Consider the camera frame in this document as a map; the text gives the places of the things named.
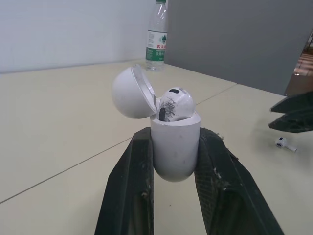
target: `wireless earbud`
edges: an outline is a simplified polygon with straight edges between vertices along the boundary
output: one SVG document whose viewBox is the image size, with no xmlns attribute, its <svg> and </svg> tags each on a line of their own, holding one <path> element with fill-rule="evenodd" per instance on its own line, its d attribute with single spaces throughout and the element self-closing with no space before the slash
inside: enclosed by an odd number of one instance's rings
<svg viewBox="0 0 313 235">
<path fill-rule="evenodd" d="M 292 152 L 296 152 L 298 149 L 292 146 L 287 145 L 287 140 L 286 138 L 280 137 L 275 141 L 275 145 L 278 148 L 287 148 Z"/>
<path fill-rule="evenodd" d="M 175 87 L 162 96 L 157 117 L 160 121 L 180 121 L 190 118 L 194 112 L 191 95 L 183 88 Z"/>
</svg>

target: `white earbud charging case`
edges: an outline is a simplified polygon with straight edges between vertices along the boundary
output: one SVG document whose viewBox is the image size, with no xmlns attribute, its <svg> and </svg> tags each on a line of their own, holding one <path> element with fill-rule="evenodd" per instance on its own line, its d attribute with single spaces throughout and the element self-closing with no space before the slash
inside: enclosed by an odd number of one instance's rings
<svg viewBox="0 0 313 235">
<path fill-rule="evenodd" d="M 188 178 L 197 164 L 200 116 L 164 122 L 157 119 L 159 100 L 140 65 L 129 67 L 113 82 L 112 98 L 116 108 L 130 118 L 150 117 L 154 149 L 154 168 L 165 180 Z"/>
</svg>

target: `black marks on earbud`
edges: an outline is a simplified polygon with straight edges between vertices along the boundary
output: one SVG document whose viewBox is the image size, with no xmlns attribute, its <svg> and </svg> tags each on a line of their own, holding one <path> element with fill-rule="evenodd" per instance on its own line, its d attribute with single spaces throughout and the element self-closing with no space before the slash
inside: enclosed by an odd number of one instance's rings
<svg viewBox="0 0 313 235">
<path fill-rule="evenodd" d="M 158 119 L 160 121 L 165 121 L 165 114 L 166 114 L 165 108 L 160 108 L 160 114 L 158 116 Z"/>
</svg>

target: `white table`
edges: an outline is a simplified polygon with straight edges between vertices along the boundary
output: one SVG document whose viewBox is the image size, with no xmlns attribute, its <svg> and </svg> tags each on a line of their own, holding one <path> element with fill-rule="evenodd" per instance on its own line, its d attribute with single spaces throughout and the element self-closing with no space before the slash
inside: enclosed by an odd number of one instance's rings
<svg viewBox="0 0 313 235">
<path fill-rule="evenodd" d="M 135 63 L 1 76 L 0 203 L 149 126 L 122 116 L 111 100 L 113 79 Z M 156 95 L 180 86 L 196 103 L 235 85 L 170 65 L 147 75 Z"/>
</svg>

